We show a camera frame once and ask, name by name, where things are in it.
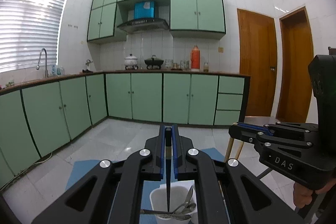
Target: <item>window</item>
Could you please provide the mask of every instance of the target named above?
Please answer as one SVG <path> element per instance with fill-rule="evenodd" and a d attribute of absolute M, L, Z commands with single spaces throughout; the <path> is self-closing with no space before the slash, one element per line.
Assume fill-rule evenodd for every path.
<path fill-rule="evenodd" d="M 57 64 L 65 3 L 66 0 L 0 0 L 0 72 L 35 67 L 43 47 L 48 65 Z"/>

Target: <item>faucet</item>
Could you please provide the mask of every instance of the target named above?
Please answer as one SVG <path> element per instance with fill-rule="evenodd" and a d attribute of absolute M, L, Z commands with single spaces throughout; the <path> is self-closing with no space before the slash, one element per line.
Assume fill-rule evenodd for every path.
<path fill-rule="evenodd" d="M 40 61 L 41 61 L 42 51 L 45 52 L 45 70 L 44 70 L 44 76 L 45 76 L 45 78 L 48 78 L 48 70 L 47 70 L 47 50 L 46 50 L 45 48 L 42 48 L 41 51 L 40 51 L 40 58 L 39 58 L 39 62 L 37 63 L 37 67 L 36 67 L 36 69 L 37 69 L 37 70 L 40 69 Z"/>

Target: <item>countertop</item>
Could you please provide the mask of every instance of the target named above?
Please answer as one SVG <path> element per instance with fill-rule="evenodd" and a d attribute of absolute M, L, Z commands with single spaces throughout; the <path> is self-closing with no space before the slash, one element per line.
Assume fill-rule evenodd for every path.
<path fill-rule="evenodd" d="M 14 84 L 10 87 L 4 88 L 0 90 L 0 95 L 20 90 L 23 88 L 29 88 L 31 86 L 35 85 L 42 85 L 52 82 L 57 82 L 61 80 L 67 80 L 77 77 L 83 77 L 83 76 L 89 76 L 89 75 L 98 75 L 102 73 L 185 73 L 185 74 L 199 74 L 199 75 L 223 75 L 223 76 L 234 76 L 234 77 L 249 77 L 249 75 L 242 75 L 242 74 L 234 74 L 234 73 L 228 73 L 223 71 L 210 71 L 210 72 L 196 72 L 196 71 L 189 71 L 189 70 L 147 70 L 147 69 L 138 69 L 138 70 L 107 70 L 107 71 L 97 71 L 97 72 L 89 72 L 89 73 L 78 73 L 78 74 L 71 74 L 71 75 L 62 75 L 62 76 L 54 76 L 49 78 L 42 78 L 42 79 L 36 79 L 28 82 L 18 83 Z"/>

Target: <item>silver screw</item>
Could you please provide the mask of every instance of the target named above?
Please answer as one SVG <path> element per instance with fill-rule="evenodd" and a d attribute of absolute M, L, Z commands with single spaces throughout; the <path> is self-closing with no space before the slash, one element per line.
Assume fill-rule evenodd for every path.
<path fill-rule="evenodd" d="M 111 162 L 109 160 L 102 160 L 100 163 L 99 163 L 100 167 L 102 168 L 107 168 L 111 165 Z"/>
<path fill-rule="evenodd" d="M 148 156 L 151 152 L 148 149 L 140 150 L 141 156 Z"/>
<path fill-rule="evenodd" d="M 198 150 L 195 148 L 189 149 L 188 154 L 191 156 L 196 156 L 198 154 Z"/>
<path fill-rule="evenodd" d="M 232 166 L 232 167 L 236 167 L 238 165 L 238 161 L 236 159 L 230 159 L 228 160 L 228 165 Z"/>

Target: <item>red thermos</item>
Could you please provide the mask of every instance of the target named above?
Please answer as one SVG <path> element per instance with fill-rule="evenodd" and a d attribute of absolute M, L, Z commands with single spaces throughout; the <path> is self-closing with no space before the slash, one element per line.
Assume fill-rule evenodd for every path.
<path fill-rule="evenodd" d="M 201 51 L 195 46 L 190 53 L 191 71 L 200 71 Z"/>

